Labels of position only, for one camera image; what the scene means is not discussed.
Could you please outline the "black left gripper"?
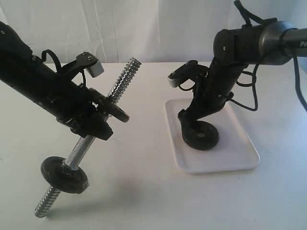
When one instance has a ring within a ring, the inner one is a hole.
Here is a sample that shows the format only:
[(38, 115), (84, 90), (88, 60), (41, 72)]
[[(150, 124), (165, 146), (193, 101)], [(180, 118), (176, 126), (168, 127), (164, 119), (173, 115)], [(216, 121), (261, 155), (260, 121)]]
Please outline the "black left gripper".
[(74, 75), (79, 73), (82, 82), (78, 85), (72, 81), (74, 76), (64, 75), (56, 79), (48, 89), (43, 90), (45, 95), (38, 99), (38, 105), (82, 138), (92, 136), (108, 140), (113, 131), (93, 105), (94, 102), (105, 107), (106, 97), (94, 88), (88, 89), (84, 70)]

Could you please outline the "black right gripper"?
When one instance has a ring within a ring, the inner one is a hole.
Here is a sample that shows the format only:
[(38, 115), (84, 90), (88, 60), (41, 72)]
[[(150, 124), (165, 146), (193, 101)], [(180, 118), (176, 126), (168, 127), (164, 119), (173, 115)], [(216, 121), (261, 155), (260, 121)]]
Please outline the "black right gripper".
[(227, 97), (246, 67), (247, 65), (243, 63), (223, 65), (216, 59), (211, 62), (206, 80), (197, 85), (189, 106), (190, 120), (186, 118), (186, 110), (182, 109), (178, 113), (182, 137), (186, 144), (202, 142), (202, 137), (198, 135), (198, 133), (203, 134), (203, 122), (200, 120), (219, 112), (224, 107)]

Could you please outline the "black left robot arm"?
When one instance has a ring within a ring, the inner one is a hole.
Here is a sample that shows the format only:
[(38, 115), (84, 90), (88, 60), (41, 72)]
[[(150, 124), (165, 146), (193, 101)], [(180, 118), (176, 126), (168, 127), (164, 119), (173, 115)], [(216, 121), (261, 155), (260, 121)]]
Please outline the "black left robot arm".
[(64, 66), (49, 49), (40, 57), (33, 54), (7, 24), (0, 24), (0, 80), (28, 98), (56, 120), (83, 138), (108, 140), (113, 131), (93, 105), (86, 79), (81, 85), (72, 80), (87, 69), (95, 78), (103, 73), (101, 62), (91, 53), (79, 54)]

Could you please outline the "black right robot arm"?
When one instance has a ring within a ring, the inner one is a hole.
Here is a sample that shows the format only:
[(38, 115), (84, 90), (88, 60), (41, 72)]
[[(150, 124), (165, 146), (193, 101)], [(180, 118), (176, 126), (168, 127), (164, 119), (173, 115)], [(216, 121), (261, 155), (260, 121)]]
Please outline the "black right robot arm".
[(190, 60), (168, 77), (175, 87), (181, 87), (187, 80), (194, 82), (190, 105), (177, 115), (183, 140), (188, 146), (209, 150), (217, 145), (217, 128), (203, 118), (221, 111), (227, 102), (234, 100), (232, 89), (238, 85), (240, 75), (247, 73), (249, 65), (253, 65), (254, 70), (249, 73), (252, 80), (248, 87), (254, 90), (259, 66), (280, 66), (292, 60), (295, 91), (300, 103), (306, 106), (298, 69), (298, 58), (307, 55), (306, 29), (294, 28), (283, 21), (223, 29), (214, 39), (213, 53), (210, 66)]

